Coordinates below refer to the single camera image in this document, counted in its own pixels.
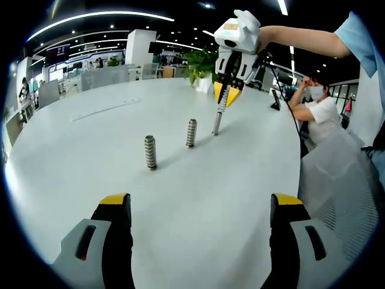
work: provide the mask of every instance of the black ceiling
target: black ceiling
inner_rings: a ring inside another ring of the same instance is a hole
[[[55,43],[60,39],[68,39],[86,33],[113,30],[146,29],[156,30],[160,34],[159,40],[216,49],[214,39],[202,33],[202,30],[215,32],[215,30],[227,18],[233,17],[234,9],[249,10],[265,25],[285,25],[316,30],[335,31],[347,18],[350,11],[348,2],[332,0],[285,0],[289,16],[281,14],[277,0],[245,1],[237,0],[228,4],[228,1],[209,0],[197,1],[127,1],[127,0],[57,0],[42,2],[34,9],[39,9],[36,17],[32,17],[29,34],[33,34],[40,28],[50,23],[78,14],[94,11],[129,10],[158,14],[175,19],[174,22],[152,19],[139,16],[96,16],[78,19],[56,26],[43,32],[26,44],[27,54],[31,55]],[[212,8],[205,8],[205,4],[211,4]],[[78,43],[72,40],[72,45],[87,43],[105,39],[126,39],[125,33],[96,34],[78,39]],[[112,46],[111,43],[100,43],[101,47]],[[291,67],[291,54],[286,46],[270,44],[268,49],[273,55],[273,62],[282,66]],[[334,59],[323,57],[311,52],[295,49],[295,70],[306,75],[316,74],[317,70],[326,76],[331,83],[349,80],[359,77],[359,62],[354,57],[346,59]]]

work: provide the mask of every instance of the person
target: person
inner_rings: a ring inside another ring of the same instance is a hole
[[[29,99],[30,93],[29,93],[29,85],[28,82],[26,81],[26,78],[23,77],[22,80],[22,89],[20,90],[19,93],[19,102],[22,103],[24,100]]]
[[[348,19],[334,32],[308,30],[285,26],[265,26],[259,30],[257,52],[270,42],[294,46],[329,57],[343,58],[353,54],[362,68],[372,77],[378,72],[382,107],[385,108],[385,42],[381,25],[382,10],[375,5],[353,1]],[[379,172],[385,187],[385,125],[382,123],[373,145],[367,148],[369,157]]]
[[[304,91],[310,91],[312,102],[301,104]],[[327,139],[340,127],[337,106],[330,97],[329,86],[316,77],[304,77],[298,90],[293,94],[289,102],[295,119],[308,122],[309,137],[317,146]],[[301,157],[308,153],[308,149],[301,140]]]

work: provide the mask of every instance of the human arm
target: human arm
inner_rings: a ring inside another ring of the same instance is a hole
[[[291,97],[291,100],[289,102],[289,106],[291,110],[296,110],[301,107],[304,107],[304,105],[301,105],[299,102],[301,100],[303,91],[309,85],[309,81],[310,81],[309,77],[304,77],[300,87],[295,91],[295,93]]]
[[[294,46],[330,57],[343,58],[350,54],[350,50],[337,34],[320,30],[285,26],[265,26],[260,28],[257,52],[265,48],[269,42]]]
[[[306,107],[306,105],[299,103],[301,100],[303,91],[309,85],[309,81],[310,81],[309,77],[303,78],[300,87],[294,93],[293,97],[291,97],[291,100],[289,102],[289,107],[293,112],[294,118],[302,122],[314,120],[312,112]]]

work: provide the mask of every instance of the coiled spring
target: coiled spring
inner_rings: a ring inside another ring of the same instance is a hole
[[[227,86],[225,91],[223,92],[222,99],[221,99],[220,103],[218,104],[218,112],[219,113],[224,113],[224,110],[226,108],[227,97],[229,96],[229,91],[230,91],[230,87]]]
[[[192,148],[195,144],[197,125],[198,123],[195,119],[190,119],[190,121],[188,122],[187,141],[186,141],[186,146],[188,148]]]
[[[155,138],[152,135],[148,135],[144,139],[144,150],[146,151],[147,167],[150,170],[156,170],[158,165],[156,164]]]

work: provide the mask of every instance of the white shirt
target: white shirt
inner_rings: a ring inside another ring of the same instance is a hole
[[[314,117],[314,120],[309,121],[309,137],[315,145],[318,145],[340,126],[337,106],[331,97],[325,98],[320,103],[317,101],[305,103],[305,106]]]

